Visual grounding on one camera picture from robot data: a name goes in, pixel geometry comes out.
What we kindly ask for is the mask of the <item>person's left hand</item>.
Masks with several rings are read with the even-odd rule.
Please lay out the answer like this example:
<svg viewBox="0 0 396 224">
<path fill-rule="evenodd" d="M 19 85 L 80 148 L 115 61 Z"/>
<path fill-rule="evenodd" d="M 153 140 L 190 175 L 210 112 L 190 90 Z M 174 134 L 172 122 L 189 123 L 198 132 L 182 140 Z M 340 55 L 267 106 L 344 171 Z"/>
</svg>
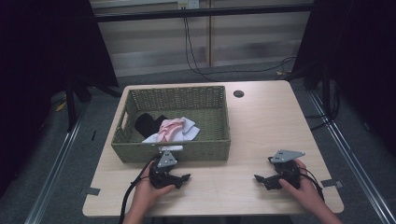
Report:
<svg viewBox="0 0 396 224">
<path fill-rule="evenodd" d="M 145 215 L 152 205 L 176 187 L 174 185 L 166 186 L 161 189 L 155 189 L 149 180 L 149 169 L 146 169 L 141 175 L 141 180 L 137 183 L 134 190 L 134 197 L 130 212 L 136 217 Z"/>
</svg>

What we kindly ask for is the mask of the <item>white cloth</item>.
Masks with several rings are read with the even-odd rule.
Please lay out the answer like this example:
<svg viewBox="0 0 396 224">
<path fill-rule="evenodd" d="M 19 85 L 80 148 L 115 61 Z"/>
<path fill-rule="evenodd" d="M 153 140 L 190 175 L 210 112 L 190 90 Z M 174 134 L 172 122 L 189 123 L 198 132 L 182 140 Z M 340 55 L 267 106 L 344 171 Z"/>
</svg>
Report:
<svg viewBox="0 0 396 224">
<path fill-rule="evenodd" d="M 174 139 L 170 142 L 183 142 L 183 141 L 192 141 L 200 132 L 200 129 L 195 126 L 195 122 L 187 119 L 185 117 L 177 118 L 184 119 L 185 123 L 183 125 L 183 129 L 177 133 Z M 151 135 L 150 137 L 144 140 L 144 143 L 169 143 L 169 142 L 158 142 L 157 141 L 158 133 Z"/>
</svg>

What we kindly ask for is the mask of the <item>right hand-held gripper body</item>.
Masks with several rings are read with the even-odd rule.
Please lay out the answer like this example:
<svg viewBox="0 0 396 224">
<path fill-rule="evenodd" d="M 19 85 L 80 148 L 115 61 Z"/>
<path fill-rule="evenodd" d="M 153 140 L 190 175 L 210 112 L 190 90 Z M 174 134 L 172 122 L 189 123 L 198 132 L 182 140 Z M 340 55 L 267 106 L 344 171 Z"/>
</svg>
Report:
<svg viewBox="0 0 396 224">
<path fill-rule="evenodd" d="M 301 151 L 280 149 L 273 157 L 269 157 L 268 161 L 274 165 L 278 180 L 284 179 L 298 189 L 300 170 L 294 160 L 304 155 L 305 153 Z"/>
</svg>

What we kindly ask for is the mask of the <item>black horizontal bar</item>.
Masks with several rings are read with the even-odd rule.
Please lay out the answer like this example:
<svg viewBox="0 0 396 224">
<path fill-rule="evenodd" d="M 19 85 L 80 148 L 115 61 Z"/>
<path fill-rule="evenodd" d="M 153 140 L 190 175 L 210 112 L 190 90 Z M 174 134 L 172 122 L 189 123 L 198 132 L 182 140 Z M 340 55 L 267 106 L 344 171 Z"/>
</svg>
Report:
<svg viewBox="0 0 396 224">
<path fill-rule="evenodd" d="M 250 14 L 306 12 L 313 9 L 313 4 L 260 6 L 260 7 L 220 7 L 202 9 L 178 9 L 140 13 L 98 14 L 92 19 L 96 22 L 113 21 L 147 21 L 177 18 L 197 18 L 213 16 L 233 16 Z"/>
</svg>

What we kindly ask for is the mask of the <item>pink cloth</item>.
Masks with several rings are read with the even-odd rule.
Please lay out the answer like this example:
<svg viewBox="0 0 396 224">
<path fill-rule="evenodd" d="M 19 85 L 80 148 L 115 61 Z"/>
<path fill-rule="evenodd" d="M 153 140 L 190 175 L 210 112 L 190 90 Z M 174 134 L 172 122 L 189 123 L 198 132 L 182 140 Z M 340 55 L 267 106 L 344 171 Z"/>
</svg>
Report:
<svg viewBox="0 0 396 224">
<path fill-rule="evenodd" d="M 170 142 L 183 129 L 184 119 L 165 119 L 158 131 L 158 142 Z"/>
</svg>

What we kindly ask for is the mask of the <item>person's right hand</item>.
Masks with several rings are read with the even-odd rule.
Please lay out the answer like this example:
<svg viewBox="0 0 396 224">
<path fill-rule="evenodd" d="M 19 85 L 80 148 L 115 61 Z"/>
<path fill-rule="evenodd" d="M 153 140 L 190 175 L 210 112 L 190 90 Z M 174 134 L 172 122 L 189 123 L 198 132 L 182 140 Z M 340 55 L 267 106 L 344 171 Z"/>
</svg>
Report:
<svg viewBox="0 0 396 224">
<path fill-rule="evenodd" d="M 325 203 L 319 196 L 313 182 L 307 178 L 305 165 L 298 159 L 295 159 L 294 161 L 299 167 L 301 173 L 300 187 L 296 189 L 284 179 L 279 179 L 278 183 L 283 189 L 290 193 L 305 210 L 318 216 L 320 211 L 325 207 Z"/>
</svg>

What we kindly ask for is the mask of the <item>black metal stand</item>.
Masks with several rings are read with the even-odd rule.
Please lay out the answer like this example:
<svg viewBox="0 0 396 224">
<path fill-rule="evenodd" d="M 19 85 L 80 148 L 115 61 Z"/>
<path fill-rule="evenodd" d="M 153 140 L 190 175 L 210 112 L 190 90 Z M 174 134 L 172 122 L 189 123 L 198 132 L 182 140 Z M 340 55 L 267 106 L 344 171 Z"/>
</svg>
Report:
<svg viewBox="0 0 396 224">
<path fill-rule="evenodd" d="M 327 64 L 323 65 L 323 73 L 322 73 L 322 104 L 325 115 L 329 118 L 332 115 L 331 110 L 331 99 L 330 99 L 330 70 Z"/>
<path fill-rule="evenodd" d="M 66 80 L 65 94 L 68 112 L 68 129 L 71 132 L 77 123 L 77 113 L 74 96 L 83 102 L 87 103 L 91 100 L 92 95 L 88 90 L 89 79 L 84 76 L 70 76 Z"/>
</svg>

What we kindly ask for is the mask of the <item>black curtain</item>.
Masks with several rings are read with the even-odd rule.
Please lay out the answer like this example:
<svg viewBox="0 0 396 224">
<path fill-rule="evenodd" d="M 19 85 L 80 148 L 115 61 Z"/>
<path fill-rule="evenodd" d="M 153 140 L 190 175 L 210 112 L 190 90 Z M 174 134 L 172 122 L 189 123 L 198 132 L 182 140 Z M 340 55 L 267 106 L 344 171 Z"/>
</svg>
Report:
<svg viewBox="0 0 396 224">
<path fill-rule="evenodd" d="M 333 79 L 396 157 L 396 0 L 313 0 L 292 73 Z"/>
<path fill-rule="evenodd" d="M 118 81 L 90 0 L 0 0 L 0 198 L 24 165 L 53 94 L 91 99 Z"/>
</svg>

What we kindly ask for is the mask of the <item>metal floor rail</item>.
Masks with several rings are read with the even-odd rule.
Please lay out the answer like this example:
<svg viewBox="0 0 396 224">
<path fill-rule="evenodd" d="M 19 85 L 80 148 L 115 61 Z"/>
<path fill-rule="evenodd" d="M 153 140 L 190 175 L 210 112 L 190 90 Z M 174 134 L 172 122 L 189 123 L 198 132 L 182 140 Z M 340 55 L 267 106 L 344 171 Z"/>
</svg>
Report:
<svg viewBox="0 0 396 224">
<path fill-rule="evenodd" d="M 318 111 L 319 117 L 323 120 L 324 125 L 331 134 L 332 139 L 345 158 L 346 163 L 356 177 L 365 196 L 367 197 L 371 206 L 374 208 L 382 224 L 396 224 L 396 216 L 390 211 L 388 203 L 363 169 L 361 163 L 352 151 L 350 145 L 338 128 L 337 124 L 333 119 L 328 118 L 325 115 L 322 100 L 319 98 L 318 94 L 315 91 L 310 91 L 309 95 L 312 103 Z"/>
<path fill-rule="evenodd" d="M 75 139 L 78 135 L 82 118 L 87 110 L 87 104 L 83 104 L 80 111 L 78 112 L 77 120 L 72 126 L 71 130 L 67 132 L 63 144 L 58 152 L 55 162 L 52 164 L 47 179 L 41 188 L 37 198 L 35 199 L 34 205 L 30 210 L 28 217 L 25 219 L 23 224 L 40 224 L 41 220 L 46 212 L 50 198 L 53 195 L 56 184 L 64 168 L 64 163 L 68 157 L 71 147 L 75 143 Z"/>
</svg>

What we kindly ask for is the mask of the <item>green woven basket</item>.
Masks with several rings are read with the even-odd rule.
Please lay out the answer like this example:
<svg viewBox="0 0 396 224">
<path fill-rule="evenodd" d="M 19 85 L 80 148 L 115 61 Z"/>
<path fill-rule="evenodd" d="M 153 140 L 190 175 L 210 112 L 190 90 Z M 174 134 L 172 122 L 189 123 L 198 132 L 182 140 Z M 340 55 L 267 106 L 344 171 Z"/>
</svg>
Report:
<svg viewBox="0 0 396 224">
<path fill-rule="evenodd" d="M 192 141 L 144 143 L 134 127 L 144 113 L 154 119 L 185 117 L 200 129 Z M 128 90 L 111 146 L 124 162 L 147 161 L 160 146 L 183 146 L 171 151 L 180 161 L 226 161 L 231 144 L 226 92 L 223 86 Z"/>
</svg>

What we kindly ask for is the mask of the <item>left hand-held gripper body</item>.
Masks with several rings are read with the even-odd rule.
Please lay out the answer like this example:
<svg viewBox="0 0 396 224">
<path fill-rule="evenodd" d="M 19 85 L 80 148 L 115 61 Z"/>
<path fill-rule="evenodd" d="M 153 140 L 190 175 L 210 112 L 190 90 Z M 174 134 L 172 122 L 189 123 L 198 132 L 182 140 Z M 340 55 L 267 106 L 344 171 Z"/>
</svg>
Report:
<svg viewBox="0 0 396 224">
<path fill-rule="evenodd" d="M 149 167 L 149 180 L 155 189 L 177 185 L 178 177 L 170 175 L 169 172 L 177 164 L 177 160 L 170 151 L 160 153 L 155 157 Z"/>
</svg>

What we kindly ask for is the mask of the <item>black sock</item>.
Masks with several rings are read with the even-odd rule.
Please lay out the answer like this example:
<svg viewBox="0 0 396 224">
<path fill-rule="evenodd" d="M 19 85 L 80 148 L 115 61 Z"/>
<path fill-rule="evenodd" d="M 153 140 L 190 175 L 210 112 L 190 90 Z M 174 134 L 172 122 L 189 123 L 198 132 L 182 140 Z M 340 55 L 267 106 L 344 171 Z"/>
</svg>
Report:
<svg viewBox="0 0 396 224">
<path fill-rule="evenodd" d="M 154 119 L 150 114 L 144 113 L 136 119 L 134 127 L 145 138 L 148 138 L 160 130 L 164 120 L 166 120 L 164 115 Z"/>
</svg>

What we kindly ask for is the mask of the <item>white wall socket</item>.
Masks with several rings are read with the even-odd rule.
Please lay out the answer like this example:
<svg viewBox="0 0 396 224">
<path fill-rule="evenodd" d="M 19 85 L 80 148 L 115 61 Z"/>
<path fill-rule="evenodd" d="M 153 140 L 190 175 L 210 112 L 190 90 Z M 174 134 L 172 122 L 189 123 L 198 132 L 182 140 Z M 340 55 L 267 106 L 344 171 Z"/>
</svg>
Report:
<svg viewBox="0 0 396 224">
<path fill-rule="evenodd" d="M 179 9 L 199 9 L 199 0 L 177 0 L 177 7 Z"/>
</svg>

